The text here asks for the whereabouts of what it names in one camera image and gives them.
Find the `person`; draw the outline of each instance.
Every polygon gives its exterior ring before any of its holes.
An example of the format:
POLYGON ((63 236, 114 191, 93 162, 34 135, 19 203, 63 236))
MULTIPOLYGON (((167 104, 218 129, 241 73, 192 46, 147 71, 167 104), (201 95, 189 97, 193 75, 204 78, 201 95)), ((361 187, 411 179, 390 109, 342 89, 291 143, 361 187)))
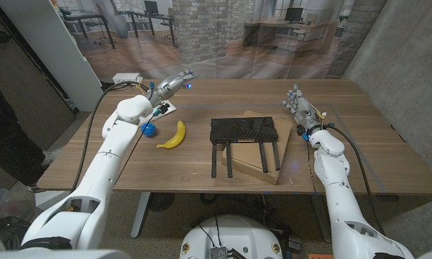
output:
POLYGON ((18 124, 12 107, 0 92, 0 167, 31 192, 41 192, 37 181, 45 172, 49 156, 18 124))

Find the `banana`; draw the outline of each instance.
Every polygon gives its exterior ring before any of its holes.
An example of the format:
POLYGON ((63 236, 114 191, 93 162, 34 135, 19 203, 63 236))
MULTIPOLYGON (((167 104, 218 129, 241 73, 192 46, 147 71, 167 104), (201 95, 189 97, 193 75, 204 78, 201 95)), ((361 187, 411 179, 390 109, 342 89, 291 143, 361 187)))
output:
POLYGON ((175 133, 174 137, 168 140, 165 144, 157 145, 157 148, 165 147, 167 149, 177 147, 185 136, 185 125, 183 122, 178 121, 178 131, 175 133))

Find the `small blue toy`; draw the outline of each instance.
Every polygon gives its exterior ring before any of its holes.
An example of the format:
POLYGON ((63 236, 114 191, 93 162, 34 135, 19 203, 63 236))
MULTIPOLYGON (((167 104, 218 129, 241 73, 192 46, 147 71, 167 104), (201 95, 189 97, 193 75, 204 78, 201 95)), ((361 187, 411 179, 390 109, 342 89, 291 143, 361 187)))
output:
POLYGON ((148 136, 148 137, 153 137, 155 135, 155 133, 157 132, 157 128, 155 125, 153 125, 152 123, 149 123, 147 125, 147 128, 145 128, 146 124, 143 124, 141 127, 141 132, 144 133, 144 135, 148 136))

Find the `printed backdrop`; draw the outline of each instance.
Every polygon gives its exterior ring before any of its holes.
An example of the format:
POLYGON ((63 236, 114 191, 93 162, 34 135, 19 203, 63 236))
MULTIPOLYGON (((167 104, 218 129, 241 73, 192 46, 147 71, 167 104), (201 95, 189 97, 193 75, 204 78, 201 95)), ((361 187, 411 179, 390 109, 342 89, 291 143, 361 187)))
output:
POLYGON ((53 4, 101 79, 128 72, 164 78, 189 68, 201 78, 324 78, 353 2, 54 0, 53 4), (151 17, 144 15, 148 9, 154 13, 151 17), (80 22, 64 18, 87 14, 98 16, 80 22))

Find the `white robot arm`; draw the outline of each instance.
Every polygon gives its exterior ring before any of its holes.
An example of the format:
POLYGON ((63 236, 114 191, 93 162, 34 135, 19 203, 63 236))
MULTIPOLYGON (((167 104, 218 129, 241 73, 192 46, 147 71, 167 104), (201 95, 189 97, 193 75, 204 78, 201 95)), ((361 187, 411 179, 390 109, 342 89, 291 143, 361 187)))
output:
POLYGON ((121 161, 139 131, 139 118, 149 116, 154 107, 162 105, 186 82, 197 77, 198 74, 191 70, 183 71, 166 78, 157 88, 150 89, 148 98, 135 96, 120 101, 104 125, 104 143, 80 185, 36 218, 22 241, 22 249, 97 248, 104 233, 110 197, 119 177, 121 161))
POLYGON ((297 84, 289 90, 288 98, 283 104, 303 127, 311 146, 317 148, 314 169, 326 190, 335 259, 414 259, 404 245, 380 234, 364 219, 348 181, 350 164, 344 144, 318 121, 325 114, 302 96, 297 84))

